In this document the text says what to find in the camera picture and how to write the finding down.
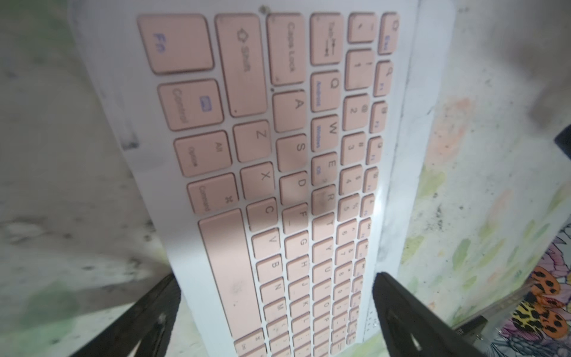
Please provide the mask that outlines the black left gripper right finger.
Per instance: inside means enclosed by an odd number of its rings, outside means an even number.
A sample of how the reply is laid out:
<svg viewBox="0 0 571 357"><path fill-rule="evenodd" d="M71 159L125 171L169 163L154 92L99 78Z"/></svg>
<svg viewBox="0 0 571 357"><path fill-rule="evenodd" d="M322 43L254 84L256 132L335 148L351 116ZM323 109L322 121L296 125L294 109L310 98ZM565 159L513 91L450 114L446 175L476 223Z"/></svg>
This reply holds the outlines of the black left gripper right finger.
<svg viewBox="0 0 571 357"><path fill-rule="evenodd" d="M390 356L483 355L386 272L376 275L373 300Z"/></svg>

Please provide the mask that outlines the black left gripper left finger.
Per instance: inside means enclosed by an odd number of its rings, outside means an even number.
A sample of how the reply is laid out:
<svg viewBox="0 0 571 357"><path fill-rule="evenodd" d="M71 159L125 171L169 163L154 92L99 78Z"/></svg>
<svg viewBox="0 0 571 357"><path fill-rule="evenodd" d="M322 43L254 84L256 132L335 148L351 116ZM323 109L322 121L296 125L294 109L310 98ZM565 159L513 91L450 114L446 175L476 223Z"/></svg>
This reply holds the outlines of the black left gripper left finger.
<svg viewBox="0 0 571 357"><path fill-rule="evenodd" d="M180 287L170 274L73 355L165 356L180 303Z"/></svg>

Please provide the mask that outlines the pink keyboard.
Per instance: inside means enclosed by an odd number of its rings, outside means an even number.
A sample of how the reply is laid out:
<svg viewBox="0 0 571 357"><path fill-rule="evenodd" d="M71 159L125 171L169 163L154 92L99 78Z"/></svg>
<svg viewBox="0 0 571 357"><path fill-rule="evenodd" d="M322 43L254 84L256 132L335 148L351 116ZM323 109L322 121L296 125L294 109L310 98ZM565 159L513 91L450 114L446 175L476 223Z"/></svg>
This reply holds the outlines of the pink keyboard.
<svg viewBox="0 0 571 357"><path fill-rule="evenodd" d="M336 356L397 273L452 1L70 1L210 356Z"/></svg>

